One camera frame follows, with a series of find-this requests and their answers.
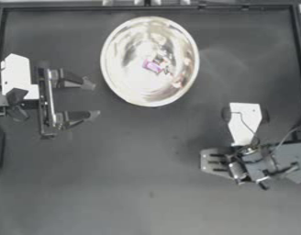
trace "black frame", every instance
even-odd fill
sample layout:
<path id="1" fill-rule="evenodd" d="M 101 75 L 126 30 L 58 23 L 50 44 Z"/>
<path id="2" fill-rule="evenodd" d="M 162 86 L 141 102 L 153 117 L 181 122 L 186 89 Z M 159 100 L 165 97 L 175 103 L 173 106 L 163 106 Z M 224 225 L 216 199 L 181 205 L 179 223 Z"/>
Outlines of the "black frame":
<path id="1" fill-rule="evenodd" d="M 274 11 L 289 10 L 293 27 L 293 40 L 301 75 L 301 21 L 297 4 L 210 4 L 206 2 L 194 2 L 189 6 L 150 6 L 150 0 L 143 0 L 143 6 L 103 6 L 99 2 L 55 2 L 55 3 L 0 3 L 0 61 L 2 60 L 3 30 L 6 23 L 6 14 L 9 10 L 18 11 L 78 11 L 78 10 L 201 10 L 201 11 Z"/>

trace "black table surface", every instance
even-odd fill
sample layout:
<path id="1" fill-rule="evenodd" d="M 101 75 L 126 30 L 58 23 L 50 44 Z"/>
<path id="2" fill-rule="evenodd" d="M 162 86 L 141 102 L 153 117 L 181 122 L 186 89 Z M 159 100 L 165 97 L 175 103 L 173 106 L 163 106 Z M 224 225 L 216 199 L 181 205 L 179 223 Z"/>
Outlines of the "black table surface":
<path id="1" fill-rule="evenodd" d="M 197 81 L 167 106 L 122 101 L 98 57 L 109 33 L 138 16 L 166 17 L 194 38 Z M 0 235 L 301 234 L 301 185 L 256 186 L 200 172 L 200 149 L 232 140 L 220 110 L 260 103 L 274 142 L 301 117 L 301 77 L 290 16 L 273 12 L 35 11 L 7 13 L 3 56 L 47 60 L 87 76 L 97 90 L 55 92 L 57 109 L 98 109 L 93 123 L 39 140 L 37 113 L 7 134 L 0 175 Z"/>

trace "metal bowl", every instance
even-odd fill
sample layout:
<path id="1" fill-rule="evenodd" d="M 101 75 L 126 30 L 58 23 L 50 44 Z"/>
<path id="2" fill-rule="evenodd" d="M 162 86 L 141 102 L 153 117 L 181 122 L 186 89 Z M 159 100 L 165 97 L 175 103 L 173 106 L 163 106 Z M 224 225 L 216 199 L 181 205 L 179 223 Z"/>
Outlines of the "metal bowl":
<path id="1" fill-rule="evenodd" d="M 200 67 L 198 50 L 183 28 L 162 17 L 119 25 L 99 54 L 105 81 L 137 106 L 163 106 L 189 90 Z"/>

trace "purple object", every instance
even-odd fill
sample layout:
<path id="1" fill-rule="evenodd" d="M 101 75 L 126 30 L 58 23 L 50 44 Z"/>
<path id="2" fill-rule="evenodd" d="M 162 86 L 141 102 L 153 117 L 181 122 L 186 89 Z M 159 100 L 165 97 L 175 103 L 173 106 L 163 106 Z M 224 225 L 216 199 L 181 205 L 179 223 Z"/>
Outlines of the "purple object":
<path id="1" fill-rule="evenodd" d="M 142 67 L 153 71 L 155 74 L 161 73 L 161 71 L 163 70 L 154 62 L 150 62 L 147 60 L 143 60 Z"/>

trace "silver bowl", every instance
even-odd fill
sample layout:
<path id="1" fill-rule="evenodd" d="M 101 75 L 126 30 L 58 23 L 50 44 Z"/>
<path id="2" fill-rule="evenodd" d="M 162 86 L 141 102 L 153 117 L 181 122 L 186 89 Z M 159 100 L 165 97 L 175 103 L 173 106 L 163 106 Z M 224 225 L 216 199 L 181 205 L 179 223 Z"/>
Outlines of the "silver bowl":
<path id="1" fill-rule="evenodd" d="M 163 106 L 189 90 L 200 67 L 185 29 L 162 17 L 138 17 L 106 38 L 99 67 L 107 86 L 130 104 Z"/>

